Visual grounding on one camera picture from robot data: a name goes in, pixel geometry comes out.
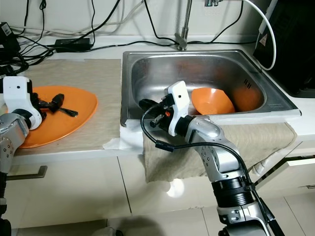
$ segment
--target warning label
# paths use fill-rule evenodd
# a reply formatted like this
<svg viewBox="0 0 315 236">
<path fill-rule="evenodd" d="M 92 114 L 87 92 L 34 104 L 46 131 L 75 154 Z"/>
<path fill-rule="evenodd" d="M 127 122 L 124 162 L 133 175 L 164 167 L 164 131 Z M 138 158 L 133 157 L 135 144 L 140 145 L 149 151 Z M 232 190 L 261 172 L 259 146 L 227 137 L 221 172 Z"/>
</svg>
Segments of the warning label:
<svg viewBox="0 0 315 236">
<path fill-rule="evenodd" d="M 262 45 L 264 45 L 266 47 L 266 41 L 267 41 L 267 37 L 268 35 L 266 34 L 265 36 L 263 36 L 263 38 L 259 41 Z"/>
</svg>

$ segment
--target white wall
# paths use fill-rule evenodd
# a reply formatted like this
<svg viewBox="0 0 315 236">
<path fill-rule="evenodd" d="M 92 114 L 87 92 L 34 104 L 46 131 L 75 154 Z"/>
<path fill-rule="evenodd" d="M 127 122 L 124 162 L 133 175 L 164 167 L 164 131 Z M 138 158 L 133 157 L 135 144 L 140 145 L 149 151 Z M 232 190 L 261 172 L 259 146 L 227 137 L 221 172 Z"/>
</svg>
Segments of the white wall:
<svg viewBox="0 0 315 236">
<path fill-rule="evenodd" d="M 46 29 L 79 30 L 91 24 L 91 0 L 46 0 L 45 27 Z M 186 0 L 147 0 L 151 15 L 160 35 L 173 35 L 180 32 L 183 26 L 186 10 Z M 263 10 L 270 0 L 252 0 Z M 41 0 L 30 0 L 28 26 L 41 27 Z M 116 0 L 94 0 L 96 16 L 94 23 L 101 23 L 109 14 Z M 140 0 L 126 0 L 125 15 Z M 204 7 L 204 0 L 193 0 L 189 24 L 190 35 L 216 34 L 225 26 L 232 23 L 239 15 L 241 2 L 239 0 L 225 0 L 218 7 Z M 0 20 L 10 25 L 22 26 L 26 9 L 26 0 L 0 0 Z M 110 22 L 118 21 L 121 15 L 121 4 Z M 226 31 L 225 35 L 257 34 L 261 17 L 244 3 L 241 20 Z M 105 27 L 110 31 L 114 27 Z M 119 35 L 153 35 L 145 6 L 138 9 L 134 17 L 122 25 Z"/>
</svg>

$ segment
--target cabinet handle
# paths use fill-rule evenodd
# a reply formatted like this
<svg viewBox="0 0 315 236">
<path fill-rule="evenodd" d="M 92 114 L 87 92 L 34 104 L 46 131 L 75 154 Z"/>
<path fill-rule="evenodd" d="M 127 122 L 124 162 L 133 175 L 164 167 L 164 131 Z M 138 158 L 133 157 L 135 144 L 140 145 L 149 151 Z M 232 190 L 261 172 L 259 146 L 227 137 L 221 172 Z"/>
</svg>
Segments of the cabinet handle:
<svg viewBox="0 0 315 236">
<path fill-rule="evenodd" d="M 48 166 L 40 166 L 37 174 L 28 174 L 28 175 L 17 175 L 17 176 L 8 176 L 6 180 L 22 180 L 22 179 L 32 179 L 32 178 L 44 178 Z"/>
<path fill-rule="evenodd" d="M 306 185 L 306 187 L 307 187 L 308 189 L 313 189 L 313 188 L 315 188 L 315 184 L 312 184 L 312 185 Z"/>
</svg>

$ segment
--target power adapter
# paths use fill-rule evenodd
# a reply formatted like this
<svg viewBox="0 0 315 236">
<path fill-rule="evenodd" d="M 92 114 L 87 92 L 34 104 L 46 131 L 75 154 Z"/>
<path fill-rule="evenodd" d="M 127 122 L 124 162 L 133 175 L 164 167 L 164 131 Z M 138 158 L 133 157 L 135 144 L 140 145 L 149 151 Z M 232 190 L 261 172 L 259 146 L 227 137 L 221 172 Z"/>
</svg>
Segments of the power adapter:
<svg viewBox="0 0 315 236">
<path fill-rule="evenodd" d="M 73 52 L 82 52 L 91 49 L 92 45 L 90 44 L 89 38 L 81 38 L 74 43 L 70 43 L 73 39 L 57 39 L 54 47 L 56 47 L 57 53 L 73 53 Z"/>
<path fill-rule="evenodd" d="M 16 39 L 16 35 L 12 32 L 10 26 L 7 22 L 2 22 L 0 24 L 1 59 L 12 59 L 20 49 L 21 47 Z"/>
</svg>

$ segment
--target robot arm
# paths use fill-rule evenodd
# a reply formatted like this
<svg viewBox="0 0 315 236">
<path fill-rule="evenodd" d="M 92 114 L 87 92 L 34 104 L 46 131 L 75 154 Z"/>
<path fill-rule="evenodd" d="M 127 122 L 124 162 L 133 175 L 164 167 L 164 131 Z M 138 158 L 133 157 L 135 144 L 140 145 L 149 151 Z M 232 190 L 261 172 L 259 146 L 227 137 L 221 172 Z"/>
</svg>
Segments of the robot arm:
<svg viewBox="0 0 315 236">
<path fill-rule="evenodd" d="M 174 151 L 194 147 L 198 152 L 212 183 L 219 219 L 226 225 L 219 235 L 270 236 L 267 225 L 276 236 L 284 235 L 271 211 L 259 198 L 244 161 L 234 144 L 226 139 L 224 131 L 208 118 L 188 115 L 189 96 L 185 82 L 175 83 L 167 92 L 159 104 L 148 99 L 139 102 L 146 111 L 141 118 L 141 127 L 157 148 Z M 172 136 L 181 135 L 188 144 L 173 146 L 155 140 L 144 127 L 146 114 L 155 117 L 150 122 L 152 127 L 159 125 Z"/>
<path fill-rule="evenodd" d="M 31 80 L 22 76 L 0 79 L 0 93 L 3 93 L 8 109 L 8 113 L 0 116 L 0 235 L 11 235 L 9 221 L 1 216 L 6 212 L 6 177 L 14 153 L 25 141 L 29 130 L 38 128 L 46 118 L 41 109 L 56 112 L 63 104 L 64 95 L 56 95 L 52 102 L 39 100 L 38 94 L 32 92 Z"/>
</svg>

